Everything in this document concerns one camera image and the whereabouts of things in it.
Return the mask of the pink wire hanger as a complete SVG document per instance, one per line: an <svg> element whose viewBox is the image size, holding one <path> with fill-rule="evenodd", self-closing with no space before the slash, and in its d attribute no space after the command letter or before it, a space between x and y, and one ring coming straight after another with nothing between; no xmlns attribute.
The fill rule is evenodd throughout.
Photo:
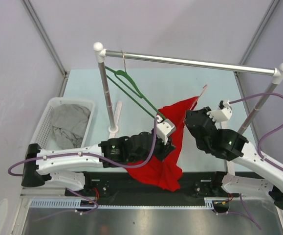
<svg viewBox="0 0 283 235"><path fill-rule="evenodd" d="M197 102L199 101L199 99L202 97L202 95L205 93L206 89L207 89L208 85L204 85L203 89L200 93L200 95L197 97L197 99L192 103L192 106L190 108L190 110L193 110L195 108L195 106L197 105Z"/></svg>

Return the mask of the grey t shirt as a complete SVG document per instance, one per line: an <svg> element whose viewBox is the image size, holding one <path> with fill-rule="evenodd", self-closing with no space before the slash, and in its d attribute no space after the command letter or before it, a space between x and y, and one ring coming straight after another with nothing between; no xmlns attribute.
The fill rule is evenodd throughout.
<svg viewBox="0 0 283 235"><path fill-rule="evenodd" d="M52 137L61 149L80 148L91 111L82 105L62 104L50 114Z"/></svg>

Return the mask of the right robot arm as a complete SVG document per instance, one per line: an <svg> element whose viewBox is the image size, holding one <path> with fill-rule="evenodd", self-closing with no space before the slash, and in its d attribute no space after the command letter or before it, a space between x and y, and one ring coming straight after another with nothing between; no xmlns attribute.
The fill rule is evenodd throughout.
<svg viewBox="0 0 283 235"><path fill-rule="evenodd" d="M209 107L186 111L185 126L195 138L197 148L216 158L242 165L260 178L218 171L209 183L209 191L215 196L237 193L264 198L283 210L283 164L261 153L236 131L218 129L209 116L210 111Z"/></svg>

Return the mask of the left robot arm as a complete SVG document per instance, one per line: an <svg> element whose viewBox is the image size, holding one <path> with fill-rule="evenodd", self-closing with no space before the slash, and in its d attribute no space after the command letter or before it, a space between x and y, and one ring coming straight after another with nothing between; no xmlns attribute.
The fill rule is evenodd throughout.
<svg viewBox="0 0 283 235"><path fill-rule="evenodd" d="M85 171L77 173L75 169L139 168L152 157L164 161L175 149L171 138L163 141L154 132L141 132L131 137L112 138L89 147L66 150L46 150L38 144L30 144L21 185L34 188L51 182L86 196L92 192L93 184Z"/></svg>

